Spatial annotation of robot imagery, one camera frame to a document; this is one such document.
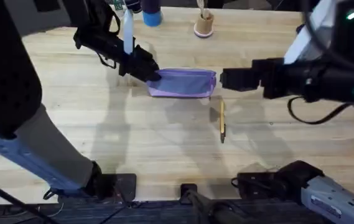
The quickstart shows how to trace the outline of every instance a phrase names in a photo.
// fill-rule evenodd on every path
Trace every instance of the wooden table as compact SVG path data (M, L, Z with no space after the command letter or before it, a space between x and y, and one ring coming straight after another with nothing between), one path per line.
M139 43L161 68L247 67L255 58L282 57L295 37L295 12L212 10L214 34L193 34L198 9L163 7L159 27L136 16ZM287 113L287 98L263 100L261 90L238 93L218 86L209 99L151 98L126 82L88 49L77 50L75 29L24 38L40 76L50 117L72 144L103 172L137 174L137 200L173 200L181 183L196 183L211 198L237 198L230 179L238 172L277 169L302 159L354 191L354 109L331 122L308 126ZM227 136L220 142L219 99L226 103ZM296 103L315 120L337 103ZM0 157L0 187L26 203L42 200L47 184Z

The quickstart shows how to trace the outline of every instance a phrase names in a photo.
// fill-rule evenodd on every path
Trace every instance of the pencil case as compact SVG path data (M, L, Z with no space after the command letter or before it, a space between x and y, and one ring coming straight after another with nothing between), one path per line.
M167 68L158 70L159 81L147 81L151 96L204 98L212 95L216 72L204 69Z

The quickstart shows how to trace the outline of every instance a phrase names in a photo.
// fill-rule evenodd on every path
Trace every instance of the yellow pencil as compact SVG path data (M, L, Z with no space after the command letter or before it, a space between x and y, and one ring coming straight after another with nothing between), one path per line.
M225 134L226 124L225 124L224 110L225 110L225 104L224 101L221 99L220 100L220 137L221 137L222 144L224 143L226 137Z

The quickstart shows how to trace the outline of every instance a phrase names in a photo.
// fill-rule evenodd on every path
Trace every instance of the cable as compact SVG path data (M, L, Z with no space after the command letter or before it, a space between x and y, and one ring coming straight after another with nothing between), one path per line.
M14 215L0 215L0 218L14 218L14 217L19 217L19 216L25 215L26 213L27 213L27 211L23 211L18 214L14 214Z
M311 124L311 125L318 125L318 124L323 124L326 123L327 121L330 121L332 118L336 117L338 114L340 114L343 110L345 110L346 108L348 108L349 106L351 106L351 104L349 103L344 103L340 106L338 106L337 108L335 108L330 114L328 114L326 117L318 120L318 121L304 121L300 118L298 118L292 109L292 104L293 101L299 98L303 98L302 96L297 96L297 97L293 97L291 98L288 102L287 102L287 109L289 110L289 114L296 119L297 121L300 121L301 123L304 124Z
M60 209L57 211L57 212L55 212L54 214L52 214L52 215L47 215L48 217L54 217L54 216L56 216L56 215L58 215L62 210L63 210L63 207L65 206L65 203L62 203L62 206L60 207Z
M309 11L310 5L309 0L300 0L301 2L301 9L303 13L303 17L305 20L305 26L311 36L311 41L315 44L315 46L321 50L325 55L329 56L334 62L338 63L339 65L354 70L354 62L347 60L346 58L342 57L340 54L334 52L332 49L328 48L316 34L312 21L310 20Z
M26 205L25 203L21 202L20 200L14 198L12 195L9 195L7 192L3 191L0 189L0 197L3 199L7 200L8 202L11 202L13 205L18 206L20 208L23 208L24 210L27 210L28 212L32 213L33 215L36 215L43 219L44 221L51 223L51 224L59 224L55 220L49 218L48 216L44 215L43 213L37 211L35 208Z
M28 219L25 219L25 220L22 220L22 221L19 221L19 222L15 222L13 224L21 224L21 223L25 223L25 222L28 222L30 220L33 220L33 219L36 219L37 217L33 217L33 218L28 218Z
M113 212L112 214L110 214L107 218L105 218L104 220L102 220L99 224L104 224L106 223L109 219L113 218L115 215L117 215L119 212L123 211L124 209L126 209L127 206L124 206L122 208L119 208L119 210Z

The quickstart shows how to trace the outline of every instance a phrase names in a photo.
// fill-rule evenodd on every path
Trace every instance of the wooden cup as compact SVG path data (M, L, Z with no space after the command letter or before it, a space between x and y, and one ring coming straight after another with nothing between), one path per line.
M205 14L207 14L207 18L204 19L202 14L199 14L195 24L195 33L199 37L208 37L213 32L214 15L210 11Z

